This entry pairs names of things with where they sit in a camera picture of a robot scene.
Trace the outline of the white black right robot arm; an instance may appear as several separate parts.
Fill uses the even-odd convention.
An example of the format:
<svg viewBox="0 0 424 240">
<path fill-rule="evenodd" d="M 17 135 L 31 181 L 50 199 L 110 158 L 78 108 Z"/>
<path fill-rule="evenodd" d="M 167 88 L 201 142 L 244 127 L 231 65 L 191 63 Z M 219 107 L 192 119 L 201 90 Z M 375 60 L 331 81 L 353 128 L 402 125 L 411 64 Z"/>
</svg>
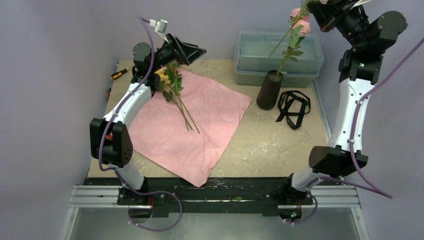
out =
<svg viewBox="0 0 424 240">
<path fill-rule="evenodd" d="M 368 163 L 362 152 L 367 106 L 371 94 L 383 85 L 379 75 L 384 53 L 408 26 L 398 11 L 387 11 L 369 21 L 362 0 L 309 0 L 306 8 L 322 32 L 337 29 L 351 47 L 338 66 L 340 102 L 334 130 L 326 146 L 312 148 L 308 166 L 291 174 L 279 189 L 288 204 L 306 198 L 322 181 L 362 173 Z"/>
</svg>

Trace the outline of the pink wrapping paper sheet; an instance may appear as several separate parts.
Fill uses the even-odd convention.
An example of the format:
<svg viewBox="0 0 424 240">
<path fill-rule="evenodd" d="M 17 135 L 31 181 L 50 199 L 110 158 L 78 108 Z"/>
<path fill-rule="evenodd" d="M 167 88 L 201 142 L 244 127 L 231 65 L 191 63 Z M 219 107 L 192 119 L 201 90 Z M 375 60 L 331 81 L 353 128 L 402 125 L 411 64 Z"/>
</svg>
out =
<svg viewBox="0 0 424 240">
<path fill-rule="evenodd" d="M 216 80 L 178 69 L 186 110 L 158 92 L 129 128 L 133 149 L 196 187 L 229 145 L 252 99 Z"/>
</svg>

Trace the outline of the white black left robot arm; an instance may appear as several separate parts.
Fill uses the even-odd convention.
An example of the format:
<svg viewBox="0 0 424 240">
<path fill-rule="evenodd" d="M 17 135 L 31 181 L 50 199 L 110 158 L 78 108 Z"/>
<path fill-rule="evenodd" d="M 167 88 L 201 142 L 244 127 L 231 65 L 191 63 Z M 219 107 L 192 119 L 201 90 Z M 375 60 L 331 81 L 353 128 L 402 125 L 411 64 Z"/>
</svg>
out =
<svg viewBox="0 0 424 240">
<path fill-rule="evenodd" d="M 137 170 L 129 127 L 141 108 L 159 89 L 156 71 L 170 63 L 189 66 L 206 54 L 206 49 L 181 41 L 170 33 L 155 49 L 152 43 L 140 42 L 133 47 L 132 79 L 126 94 L 102 118 L 89 124 L 90 150 L 101 171 L 113 171 L 122 186 L 130 190 L 129 197 L 138 205 L 149 199 L 146 178 Z"/>
</svg>

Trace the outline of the pink rose stem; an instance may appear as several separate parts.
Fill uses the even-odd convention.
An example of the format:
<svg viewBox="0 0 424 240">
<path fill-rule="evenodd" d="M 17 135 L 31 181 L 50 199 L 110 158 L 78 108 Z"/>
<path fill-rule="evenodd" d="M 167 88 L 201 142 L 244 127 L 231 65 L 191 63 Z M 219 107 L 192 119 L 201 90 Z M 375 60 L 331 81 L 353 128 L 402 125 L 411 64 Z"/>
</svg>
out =
<svg viewBox="0 0 424 240">
<path fill-rule="evenodd" d="M 303 52 L 299 50 L 301 42 L 310 34 L 312 28 L 308 17 L 293 17 L 290 22 L 290 28 L 284 35 L 283 39 L 288 35 L 288 43 L 286 50 L 283 51 L 283 57 L 280 60 L 280 66 L 278 72 L 283 71 L 283 67 L 286 61 L 291 60 L 298 62 L 298 56 L 302 55 Z"/>
<path fill-rule="evenodd" d="M 274 54 L 285 39 L 288 39 L 286 49 L 282 52 L 280 66 L 282 67 L 287 61 L 299 61 L 298 57 L 304 54 L 304 52 L 300 50 L 301 43 L 312 31 L 310 23 L 311 13 L 308 7 L 308 4 L 311 2 L 312 0 L 302 0 L 300 7 L 294 8 L 290 12 L 288 29 L 267 59 Z"/>
</svg>

